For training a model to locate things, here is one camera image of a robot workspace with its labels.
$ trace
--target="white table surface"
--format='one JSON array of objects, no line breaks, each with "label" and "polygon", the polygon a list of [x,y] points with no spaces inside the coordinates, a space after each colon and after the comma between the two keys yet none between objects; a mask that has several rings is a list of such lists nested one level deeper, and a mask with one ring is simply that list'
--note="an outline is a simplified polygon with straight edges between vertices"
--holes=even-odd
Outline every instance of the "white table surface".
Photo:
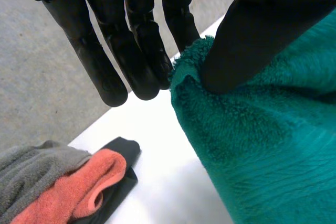
[{"label": "white table surface", "polygon": [[[215,35],[222,18],[202,35]],[[232,224],[171,106],[170,92],[151,101],[130,93],[69,145],[91,153],[121,136],[142,150],[134,166],[139,183],[106,224]]]}]

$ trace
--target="black finger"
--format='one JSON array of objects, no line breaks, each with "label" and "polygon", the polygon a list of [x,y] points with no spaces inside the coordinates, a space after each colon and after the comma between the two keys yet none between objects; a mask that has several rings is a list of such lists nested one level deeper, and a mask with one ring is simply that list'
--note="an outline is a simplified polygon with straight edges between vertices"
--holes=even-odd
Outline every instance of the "black finger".
[{"label": "black finger", "polygon": [[335,4],[335,0],[235,0],[205,59],[203,85],[214,93],[226,93],[245,83]]},{"label": "black finger", "polygon": [[159,92],[159,82],[129,31],[123,0],[88,0],[104,38],[134,93],[150,100]]},{"label": "black finger", "polygon": [[44,5],[63,28],[102,100],[113,107],[125,103],[127,89],[97,39],[85,0],[50,0]]},{"label": "black finger", "polygon": [[180,52],[200,38],[194,16],[189,10],[191,1],[162,0],[166,23]]},{"label": "black finger", "polygon": [[127,15],[135,39],[154,71],[161,89],[168,89],[173,67],[164,48],[159,26],[154,21],[154,0],[125,0]]}]

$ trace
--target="gray cloth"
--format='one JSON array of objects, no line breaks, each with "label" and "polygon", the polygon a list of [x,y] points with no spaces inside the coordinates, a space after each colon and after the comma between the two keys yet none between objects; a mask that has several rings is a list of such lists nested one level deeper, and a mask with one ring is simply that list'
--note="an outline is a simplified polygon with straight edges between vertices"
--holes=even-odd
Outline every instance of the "gray cloth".
[{"label": "gray cloth", "polygon": [[88,152],[46,141],[0,153],[0,223],[8,224],[60,176],[81,167]]}]

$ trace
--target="gray floor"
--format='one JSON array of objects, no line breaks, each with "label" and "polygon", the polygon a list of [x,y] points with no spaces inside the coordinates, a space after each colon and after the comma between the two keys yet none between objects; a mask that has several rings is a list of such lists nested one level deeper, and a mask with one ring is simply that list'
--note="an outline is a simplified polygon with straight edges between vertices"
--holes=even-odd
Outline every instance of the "gray floor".
[{"label": "gray floor", "polygon": [[[199,31],[222,16],[231,2],[193,0]],[[173,56],[177,47],[164,22],[161,0],[156,0],[154,14]],[[69,143],[109,109],[41,3],[0,0],[0,52],[0,150],[49,139]]]}]

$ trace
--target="towel fold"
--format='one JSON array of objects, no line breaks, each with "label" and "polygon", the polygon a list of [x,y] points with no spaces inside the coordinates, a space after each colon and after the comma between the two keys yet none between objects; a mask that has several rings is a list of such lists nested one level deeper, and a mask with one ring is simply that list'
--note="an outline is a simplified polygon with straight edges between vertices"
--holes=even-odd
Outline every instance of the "towel fold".
[{"label": "towel fold", "polygon": [[80,218],[73,222],[73,224],[105,223],[138,182],[136,174],[131,168],[140,154],[140,146],[136,141],[118,137],[106,144],[103,148],[118,152],[125,158],[127,164],[125,176],[117,184],[106,188],[102,192],[103,202],[97,212],[93,215]]},{"label": "towel fold", "polygon": [[8,224],[60,176],[77,170],[88,152],[46,141],[0,153],[0,223]]},{"label": "towel fold", "polygon": [[212,37],[176,61],[172,105],[235,223],[336,223],[335,39],[333,12],[225,95],[199,78]]},{"label": "towel fold", "polygon": [[59,178],[42,193],[12,224],[67,224],[93,214],[102,204],[102,191],[125,175],[122,155],[103,149],[79,170]]}]

